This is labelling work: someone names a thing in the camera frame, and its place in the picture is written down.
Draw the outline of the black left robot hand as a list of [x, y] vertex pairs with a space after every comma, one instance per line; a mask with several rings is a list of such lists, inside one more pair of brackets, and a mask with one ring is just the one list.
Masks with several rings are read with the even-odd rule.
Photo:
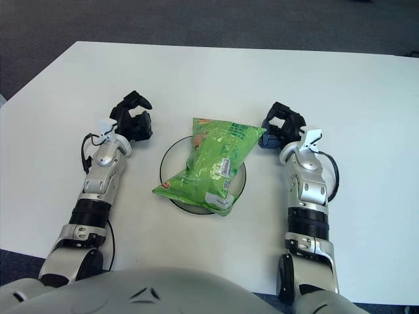
[[150, 114], [145, 110], [141, 114], [132, 116], [130, 110], [136, 107], [152, 109], [149, 101], [133, 90], [113, 107], [109, 118], [116, 121], [115, 133], [124, 136], [128, 141], [148, 140], [153, 134]]

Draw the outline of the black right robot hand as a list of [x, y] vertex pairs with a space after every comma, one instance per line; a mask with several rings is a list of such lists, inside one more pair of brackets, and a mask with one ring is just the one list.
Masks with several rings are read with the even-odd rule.
[[[282, 126], [270, 123], [273, 118], [283, 120]], [[261, 148], [283, 149], [286, 145], [300, 141], [300, 129], [306, 126], [304, 118], [288, 106], [275, 102], [263, 120], [262, 128], [266, 131], [259, 138], [258, 144]]]

